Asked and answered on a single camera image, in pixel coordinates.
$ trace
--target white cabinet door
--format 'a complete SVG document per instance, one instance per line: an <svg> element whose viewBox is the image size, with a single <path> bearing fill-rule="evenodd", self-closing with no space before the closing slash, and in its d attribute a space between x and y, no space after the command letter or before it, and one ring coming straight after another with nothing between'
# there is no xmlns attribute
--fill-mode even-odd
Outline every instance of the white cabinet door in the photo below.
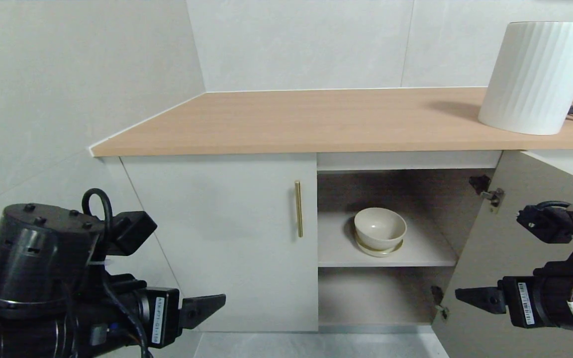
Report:
<svg viewBox="0 0 573 358"><path fill-rule="evenodd" d="M520 152L504 152L492 179L505 198L498 214L485 202L457 263L433 329L451 358L573 357L573 333L558 328L513 327L509 315L492 315L455 298L456 288L496 286L503 276L530 276L548 261L564 261L573 243L549 245L516 222L527 204L573 202L573 176Z"/></svg>
<svg viewBox="0 0 573 358"><path fill-rule="evenodd" d="M227 294L203 331L318 329L315 154L121 159L184 296Z"/></svg>

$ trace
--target white ribbed vase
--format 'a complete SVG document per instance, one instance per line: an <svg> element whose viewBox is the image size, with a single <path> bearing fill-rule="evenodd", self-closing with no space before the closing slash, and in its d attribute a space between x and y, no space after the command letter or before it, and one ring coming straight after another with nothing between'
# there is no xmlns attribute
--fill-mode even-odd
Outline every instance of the white ribbed vase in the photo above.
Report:
<svg viewBox="0 0 573 358"><path fill-rule="evenodd" d="M525 134L560 132L573 99L573 22L507 26L481 123Z"/></svg>

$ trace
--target barcode label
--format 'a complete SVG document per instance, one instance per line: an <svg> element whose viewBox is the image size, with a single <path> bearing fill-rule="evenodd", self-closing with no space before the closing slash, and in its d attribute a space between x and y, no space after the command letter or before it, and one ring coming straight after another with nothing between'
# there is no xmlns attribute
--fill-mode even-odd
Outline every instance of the barcode label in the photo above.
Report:
<svg viewBox="0 0 573 358"><path fill-rule="evenodd" d="M165 297L156 297L154 305L154 320L152 324L152 342L161 343L161 331L163 324L163 311L165 310Z"/></svg>
<svg viewBox="0 0 573 358"><path fill-rule="evenodd" d="M534 312L532 312L530 295L527 293L527 285L524 282L519 282L519 292L521 294L521 304L523 304L523 313L525 313L525 323L531 326L535 323Z"/></svg>

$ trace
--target saucer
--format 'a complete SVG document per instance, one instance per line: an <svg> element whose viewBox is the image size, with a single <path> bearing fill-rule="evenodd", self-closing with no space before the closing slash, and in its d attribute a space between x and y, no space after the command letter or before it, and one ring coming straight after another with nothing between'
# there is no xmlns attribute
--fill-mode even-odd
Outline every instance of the saucer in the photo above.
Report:
<svg viewBox="0 0 573 358"><path fill-rule="evenodd" d="M364 254L367 254L370 256L375 256L375 258L386 258L392 252L399 250L399 248L402 247L402 245L404 244L404 240L402 240L400 243L398 243L392 249L375 250L371 247L368 247L366 244L364 244L364 242L362 242L362 239L360 239L359 234L357 234L357 233L355 233L355 242L357 243L357 246L360 248L360 250L362 250L362 252L364 252Z"/></svg>

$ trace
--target wooden countertop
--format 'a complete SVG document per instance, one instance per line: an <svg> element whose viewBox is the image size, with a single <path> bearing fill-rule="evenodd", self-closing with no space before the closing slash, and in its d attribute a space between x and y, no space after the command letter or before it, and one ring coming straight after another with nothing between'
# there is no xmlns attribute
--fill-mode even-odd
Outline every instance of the wooden countertop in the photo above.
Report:
<svg viewBox="0 0 573 358"><path fill-rule="evenodd" d="M96 157L573 149L477 121L485 88L205 93L92 148Z"/></svg>

